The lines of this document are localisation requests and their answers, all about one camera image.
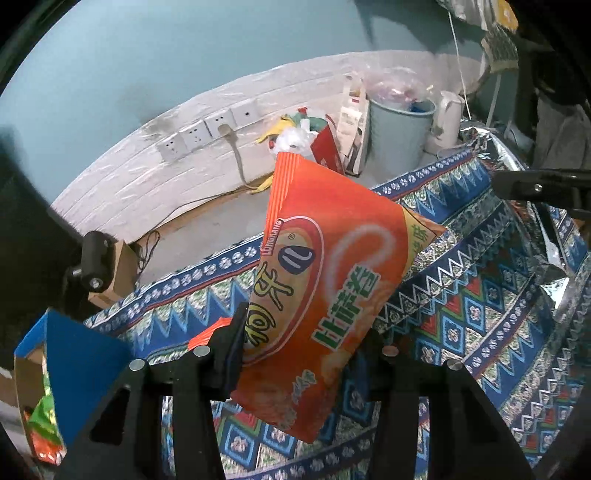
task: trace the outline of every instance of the cardboard box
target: cardboard box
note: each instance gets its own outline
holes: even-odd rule
[[[48,310],[14,352],[17,404],[27,442],[36,455],[24,418],[44,396],[43,355],[53,393],[56,420],[68,447],[111,384],[133,359],[127,344]]]
[[[109,287],[101,293],[88,294],[88,300],[101,309],[111,307],[135,290],[138,276],[137,255],[124,241],[117,242],[114,249],[114,274]]]
[[[0,372],[0,401],[11,407],[17,406],[17,391],[14,387],[14,379],[5,377],[2,372]]]

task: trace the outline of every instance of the teal wall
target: teal wall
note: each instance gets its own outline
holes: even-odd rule
[[[456,21],[460,53],[480,29]],[[367,50],[455,53],[434,0],[82,0],[0,96],[0,135],[52,202],[160,113],[241,76]]]

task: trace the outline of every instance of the plastic bag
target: plastic bag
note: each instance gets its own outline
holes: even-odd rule
[[[344,176],[280,153],[232,399],[312,442],[349,358],[417,253],[443,231]]]
[[[316,138],[316,133],[310,132],[309,121],[308,129],[301,127],[287,127],[279,134],[275,140],[271,152],[274,157],[277,157],[279,152],[297,153],[308,160],[314,160],[314,154],[311,150],[311,145]]]
[[[368,72],[365,79],[370,99],[399,110],[410,110],[414,103],[429,98],[433,87],[427,87],[415,71],[406,67]]]

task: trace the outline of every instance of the blue patterned cloth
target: blue patterned cloth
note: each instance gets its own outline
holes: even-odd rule
[[[591,303],[590,258],[573,221],[552,209],[573,271],[566,310],[555,312],[536,284],[522,220],[491,190],[481,162],[462,151],[388,181],[374,191],[443,224],[447,232],[419,254],[376,318],[386,343],[440,364],[460,359],[533,465],[568,417],[584,379],[571,368]],[[157,363],[185,353],[189,339],[248,299],[262,236],[142,287],[87,320]],[[363,479],[379,404],[365,401],[348,370],[318,439],[303,443],[231,402],[212,403],[228,478]],[[174,471],[172,404],[163,408],[163,461]],[[420,404],[417,478],[426,477],[428,403]]]

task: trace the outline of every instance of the power cord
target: power cord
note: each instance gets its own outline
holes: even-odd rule
[[[152,247],[150,247],[150,239],[152,238],[152,235],[154,235],[155,240]],[[138,256],[139,275],[141,275],[144,272],[144,270],[148,266],[148,263],[150,263],[150,260],[152,260],[152,255],[154,255],[154,250],[156,249],[158,242],[160,242],[160,238],[160,232],[157,230],[152,230],[148,234],[148,238],[146,239],[146,246],[140,246],[141,252]]]
[[[217,131],[220,132],[220,135],[227,140],[232,147],[232,151],[234,152],[234,158],[236,158],[236,166],[238,167],[238,173],[240,175],[240,179],[242,180],[242,184],[251,190],[258,190],[258,187],[253,187],[250,185],[246,179],[244,178],[244,169],[242,168],[242,156],[240,155],[240,151],[238,150],[238,146],[236,145],[236,135],[234,134],[234,130],[228,124],[222,124],[217,128]]]
[[[254,187],[254,186],[250,185],[246,181],[246,178],[244,178],[244,169],[242,168],[242,156],[240,154],[240,151],[238,150],[238,146],[236,145],[236,135],[234,133],[234,130],[232,130],[232,127],[230,127],[230,125],[228,125],[228,124],[222,124],[219,126],[219,128],[217,130],[219,131],[220,135],[223,138],[225,138],[226,141],[230,144],[230,147],[232,147],[232,151],[234,152],[234,158],[236,159],[236,166],[238,167],[238,174],[240,175],[240,180],[242,180],[242,184],[250,190],[258,190],[258,186]],[[202,197],[200,199],[190,200],[188,202],[182,203],[181,205],[175,207],[165,217],[161,218],[150,230],[148,230],[149,233],[148,233],[148,238],[146,239],[146,247],[145,247],[146,255],[144,255],[144,248],[140,247],[140,248],[142,248],[142,252],[139,255],[139,261],[138,261],[139,273],[141,274],[145,270],[145,268],[148,266],[149,261],[152,259],[154,249],[156,248],[156,245],[158,245],[158,242],[160,242],[161,235],[160,235],[160,232],[158,230],[156,230],[156,228],[162,222],[164,222],[169,216],[171,216],[179,208],[185,207],[187,205],[191,205],[192,203],[202,202],[204,200],[211,200],[211,199],[215,199],[215,198],[225,197],[225,196],[230,195],[232,193],[236,193],[238,190],[240,190],[240,188],[241,187],[231,190],[229,192],[219,193],[217,195],[209,195],[207,197]],[[152,248],[150,250],[148,250],[148,246],[150,244],[150,238],[151,238],[152,234],[156,235],[156,237],[155,237],[156,240],[155,240]]]
[[[464,82],[464,75],[462,75],[462,65],[460,64],[460,49],[457,46],[456,29],[453,28],[452,13],[448,10],[449,24],[452,26],[453,42],[456,45],[456,58],[457,68],[460,70],[460,80],[462,81],[462,88],[464,89],[464,100],[466,101],[466,110],[468,111],[468,118],[472,120],[472,114],[470,113],[470,105],[468,105],[468,98],[466,96],[466,83]]]

